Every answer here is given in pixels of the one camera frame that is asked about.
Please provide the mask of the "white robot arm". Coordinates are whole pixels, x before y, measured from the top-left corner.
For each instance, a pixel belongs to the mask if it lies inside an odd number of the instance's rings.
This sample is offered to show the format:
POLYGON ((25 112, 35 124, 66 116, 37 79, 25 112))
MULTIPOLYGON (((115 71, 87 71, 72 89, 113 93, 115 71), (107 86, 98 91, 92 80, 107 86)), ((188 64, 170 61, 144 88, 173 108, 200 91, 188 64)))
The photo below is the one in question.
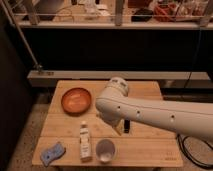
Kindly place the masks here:
POLYGON ((112 127, 121 119, 213 142, 213 103, 131 98, 128 83, 113 77, 96 98, 100 118, 112 127))

